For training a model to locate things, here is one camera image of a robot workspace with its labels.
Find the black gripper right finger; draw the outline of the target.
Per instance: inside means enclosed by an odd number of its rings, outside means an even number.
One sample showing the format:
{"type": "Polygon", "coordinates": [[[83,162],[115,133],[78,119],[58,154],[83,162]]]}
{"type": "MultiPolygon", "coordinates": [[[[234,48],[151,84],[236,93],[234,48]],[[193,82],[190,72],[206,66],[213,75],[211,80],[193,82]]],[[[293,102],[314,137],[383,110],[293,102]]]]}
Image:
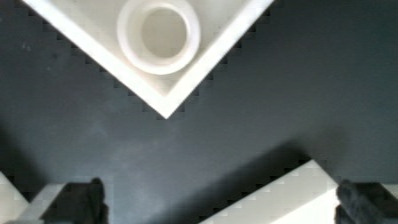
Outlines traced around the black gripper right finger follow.
{"type": "Polygon", "coordinates": [[[378,182],[342,180],[334,224],[398,224],[398,198],[378,182]]]}

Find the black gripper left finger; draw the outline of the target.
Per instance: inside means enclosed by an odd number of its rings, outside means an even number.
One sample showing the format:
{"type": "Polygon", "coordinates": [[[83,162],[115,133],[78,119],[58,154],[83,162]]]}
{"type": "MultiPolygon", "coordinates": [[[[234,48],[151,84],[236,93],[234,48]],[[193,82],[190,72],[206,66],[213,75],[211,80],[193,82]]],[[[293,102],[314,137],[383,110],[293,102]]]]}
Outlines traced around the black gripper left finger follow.
{"type": "Polygon", "coordinates": [[[40,215],[44,224],[108,224],[104,185],[99,178],[69,182],[40,215]]]}

